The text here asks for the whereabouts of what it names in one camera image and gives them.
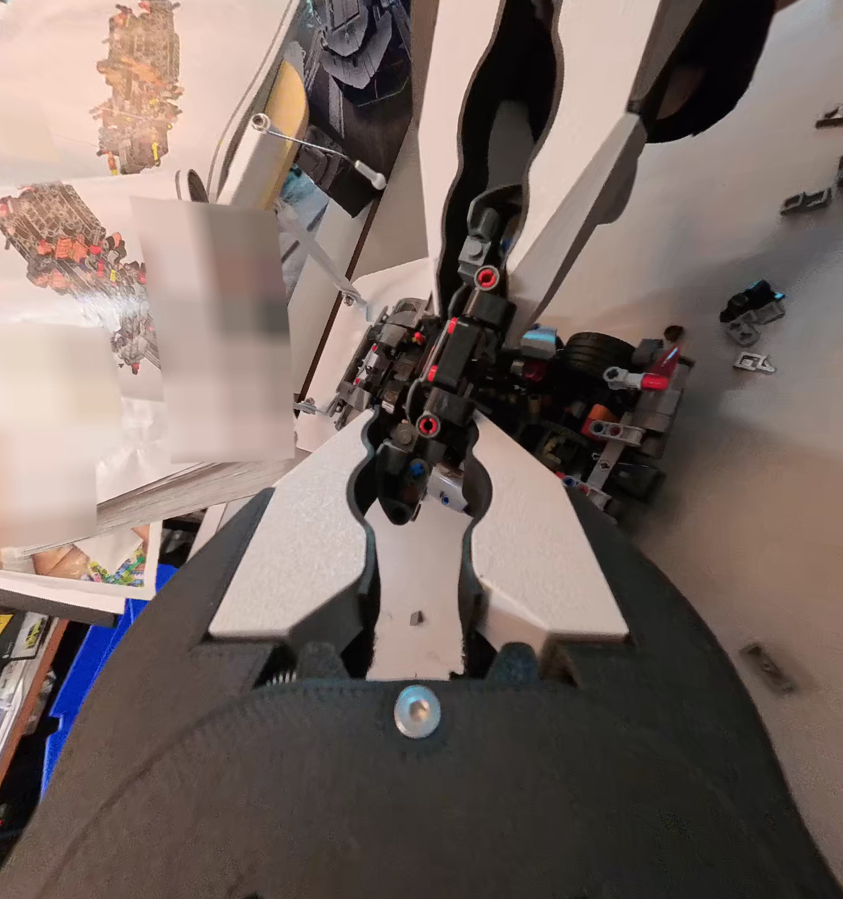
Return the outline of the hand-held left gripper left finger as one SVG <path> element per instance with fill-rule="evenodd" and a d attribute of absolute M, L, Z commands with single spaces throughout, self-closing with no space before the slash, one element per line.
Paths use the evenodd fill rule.
<path fill-rule="evenodd" d="M 367 512 L 376 502 L 379 414 L 365 411 L 279 480 L 209 624 L 213 639 L 310 643 L 367 676 L 380 573 Z"/>

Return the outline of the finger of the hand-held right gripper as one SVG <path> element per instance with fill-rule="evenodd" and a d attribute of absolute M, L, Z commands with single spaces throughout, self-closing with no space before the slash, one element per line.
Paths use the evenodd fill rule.
<path fill-rule="evenodd" d="M 510 330 L 539 320 L 593 231 L 629 196 L 646 130 L 630 106 L 656 84 L 700 2 L 563 2 L 561 88 L 527 175 L 525 219 L 506 262 Z"/>
<path fill-rule="evenodd" d="M 427 256 L 435 309 L 458 282 L 471 199 L 463 136 L 472 83 L 491 49 L 499 1 L 416 2 L 416 124 Z"/>

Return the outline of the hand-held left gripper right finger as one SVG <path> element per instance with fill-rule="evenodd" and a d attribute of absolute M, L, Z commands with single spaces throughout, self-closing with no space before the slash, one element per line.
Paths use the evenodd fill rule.
<path fill-rule="evenodd" d="M 482 677 L 510 644 L 540 670 L 567 644 L 622 645 L 629 625 L 571 495 L 542 463 L 475 414 L 463 465 L 463 673 Z"/>

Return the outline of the grey lego lever assembly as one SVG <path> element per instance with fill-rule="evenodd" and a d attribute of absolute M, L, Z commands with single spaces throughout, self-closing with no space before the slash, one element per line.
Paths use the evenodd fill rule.
<path fill-rule="evenodd" d="M 611 366 L 603 379 L 615 392 L 633 394 L 631 423 L 652 433 L 666 433 L 695 363 L 677 344 L 644 339 L 635 348 L 627 368 Z"/>

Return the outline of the black grey lego car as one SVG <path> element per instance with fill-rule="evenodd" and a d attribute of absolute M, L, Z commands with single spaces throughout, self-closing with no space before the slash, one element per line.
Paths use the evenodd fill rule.
<path fill-rule="evenodd" d="M 404 411 L 377 408 L 378 501 L 395 525 L 415 517 L 437 466 L 461 474 L 475 413 L 613 518 L 626 501 L 651 501 L 666 479 L 655 460 L 670 428 L 659 434 L 634 427 L 634 395 L 603 379 L 611 366 L 627 368 L 640 343 L 600 332 L 563 341 L 533 324 L 517 348 L 507 347 L 517 308 L 506 290 L 506 260 L 520 214 L 519 185 L 472 200 L 458 287 L 436 315 L 437 335 Z"/>

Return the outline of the dark lego set box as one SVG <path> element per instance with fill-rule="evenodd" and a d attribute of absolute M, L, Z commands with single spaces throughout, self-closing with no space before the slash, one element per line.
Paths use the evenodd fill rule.
<path fill-rule="evenodd" d="M 355 162 L 388 179 L 411 122 L 411 2 L 303 2 L 294 36 L 309 114 L 296 163 L 355 218 L 382 193 Z"/>

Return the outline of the black lego body section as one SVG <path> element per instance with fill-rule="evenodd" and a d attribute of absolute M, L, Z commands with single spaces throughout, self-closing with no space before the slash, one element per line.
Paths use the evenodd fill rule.
<path fill-rule="evenodd" d="M 370 408 L 403 413 L 438 331 L 428 307 L 429 300 L 404 298 L 367 329 L 327 408 L 336 431 Z"/>

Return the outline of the black curved lego brick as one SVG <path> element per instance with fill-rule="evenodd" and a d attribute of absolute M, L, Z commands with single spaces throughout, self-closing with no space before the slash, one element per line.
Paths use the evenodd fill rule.
<path fill-rule="evenodd" d="M 757 312 L 772 303 L 781 303 L 786 294 L 774 288 L 765 279 L 757 280 L 744 290 L 734 294 L 719 312 L 721 324 L 731 324 L 748 312 Z"/>

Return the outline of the white booklet stand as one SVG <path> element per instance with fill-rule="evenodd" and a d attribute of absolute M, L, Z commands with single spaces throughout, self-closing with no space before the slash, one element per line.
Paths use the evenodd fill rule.
<path fill-rule="evenodd" d="M 428 261 L 419 258 L 351 282 L 292 208 L 266 188 L 261 154 L 288 141 L 246 127 L 219 199 L 176 200 L 147 213 L 139 239 L 158 331 L 170 459 L 188 465 L 292 458 L 295 445 L 290 316 L 280 262 L 283 228 L 303 246 L 310 273 L 354 298 L 336 320 L 319 370 L 320 398 L 336 398 L 334 372 L 361 331 L 403 298 L 429 301 Z"/>

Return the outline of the colourful printed leaflet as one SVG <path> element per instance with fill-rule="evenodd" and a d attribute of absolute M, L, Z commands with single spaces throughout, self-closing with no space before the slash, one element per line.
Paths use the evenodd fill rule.
<path fill-rule="evenodd" d="M 0 591 L 32 603 L 119 614 L 157 591 L 161 523 L 126 527 L 37 552 L 0 550 Z"/>

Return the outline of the blue storage bin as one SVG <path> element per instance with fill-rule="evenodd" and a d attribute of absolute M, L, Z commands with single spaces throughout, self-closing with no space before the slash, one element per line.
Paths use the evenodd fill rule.
<path fill-rule="evenodd" d="M 125 610 L 115 627 L 89 627 L 64 683 L 55 687 L 54 698 L 47 703 L 47 716 L 56 720 L 57 727 L 45 742 L 45 760 L 41 776 L 42 794 L 52 779 L 60 754 L 94 682 L 148 602 L 127 599 Z"/>

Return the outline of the open instruction booklet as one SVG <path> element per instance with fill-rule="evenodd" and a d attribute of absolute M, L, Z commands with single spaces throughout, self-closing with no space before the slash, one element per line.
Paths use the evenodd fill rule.
<path fill-rule="evenodd" d="M 217 204 L 292 8 L 0 17 L 0 551 L 90 537 L 178 465 L 293 455 L 278 222 Z"/>

